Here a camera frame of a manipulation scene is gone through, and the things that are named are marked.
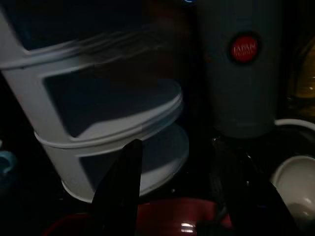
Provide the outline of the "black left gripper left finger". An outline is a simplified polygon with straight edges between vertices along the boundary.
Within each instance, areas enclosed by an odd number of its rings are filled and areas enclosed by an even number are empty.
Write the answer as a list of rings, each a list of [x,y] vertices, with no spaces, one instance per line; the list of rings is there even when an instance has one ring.
[[[141,140],[123,147],[95,191],[86,236],[139,236],[136,220],[142,159]]]

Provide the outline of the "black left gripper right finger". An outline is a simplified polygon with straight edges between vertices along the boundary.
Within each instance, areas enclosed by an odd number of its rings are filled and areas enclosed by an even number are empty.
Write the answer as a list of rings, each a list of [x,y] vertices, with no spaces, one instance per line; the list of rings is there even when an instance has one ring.
[[[275,186],[243,147],[212,141],[220,184],[237,236],[302,236]]]

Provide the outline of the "white ceramic bowl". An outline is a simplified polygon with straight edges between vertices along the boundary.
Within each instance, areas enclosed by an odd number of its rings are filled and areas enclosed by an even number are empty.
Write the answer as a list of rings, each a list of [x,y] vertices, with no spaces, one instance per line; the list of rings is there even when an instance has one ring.
[[[315,158],[298,155],[287,159],[270,181],[299,224],[315,219]]]

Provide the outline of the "dark red pot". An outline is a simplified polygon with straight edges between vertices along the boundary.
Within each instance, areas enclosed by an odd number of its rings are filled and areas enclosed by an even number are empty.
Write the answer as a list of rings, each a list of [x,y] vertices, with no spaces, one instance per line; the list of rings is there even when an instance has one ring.
[[[215,202],[196,198],[173,198],[151,201],[138,206],[136,233],[139,236],[208,236],[199,233],[197,224],[206,222],[213,236],[234,234],[229,215],[216,219]],[[92,236],[93,218],[71,214],[53,223],[42,236]]]

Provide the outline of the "white round dish rim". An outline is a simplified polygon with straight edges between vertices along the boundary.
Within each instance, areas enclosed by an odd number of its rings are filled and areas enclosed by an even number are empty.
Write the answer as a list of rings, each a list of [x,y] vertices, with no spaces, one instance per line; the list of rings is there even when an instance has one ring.
[[[315,133],[315,123],[301,120],[301,119],[291,119],[291,118],[277,119],[275,120],[275,125],[276,126],[295,125],[295,126],[309,129]]]

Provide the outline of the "white tiered plastic rack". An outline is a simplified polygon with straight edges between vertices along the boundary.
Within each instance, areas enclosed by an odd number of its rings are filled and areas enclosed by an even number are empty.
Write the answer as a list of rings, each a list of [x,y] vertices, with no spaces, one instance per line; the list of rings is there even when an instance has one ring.
[[[139,195],[189,155],[177,55],[179,0],[0,0],[0,72],[72,197],[91,203],[139,139]]]

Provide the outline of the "grey thermos with red logo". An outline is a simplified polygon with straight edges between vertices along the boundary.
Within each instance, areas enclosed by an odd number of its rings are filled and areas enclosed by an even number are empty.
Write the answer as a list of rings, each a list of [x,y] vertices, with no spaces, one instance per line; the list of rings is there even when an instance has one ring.
[[[250,139],[275,126],[281,0],[197,0],[215,126]]]

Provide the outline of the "teal cup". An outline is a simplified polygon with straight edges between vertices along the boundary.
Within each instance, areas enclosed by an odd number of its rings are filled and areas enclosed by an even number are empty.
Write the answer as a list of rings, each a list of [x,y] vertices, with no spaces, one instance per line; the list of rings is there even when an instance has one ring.
[[[2,150],[3,141],[0,139],[0,175],[6,175],[16,166],[17,159],[14,153]]]

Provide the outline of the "yellow cooking oil bottle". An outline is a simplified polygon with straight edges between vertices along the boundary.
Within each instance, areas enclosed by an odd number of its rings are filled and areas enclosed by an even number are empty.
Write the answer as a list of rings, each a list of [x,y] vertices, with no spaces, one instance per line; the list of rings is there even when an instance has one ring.
[[[287,90],[287,106],[296,116],[315,121],[315,35],[295,54]]]

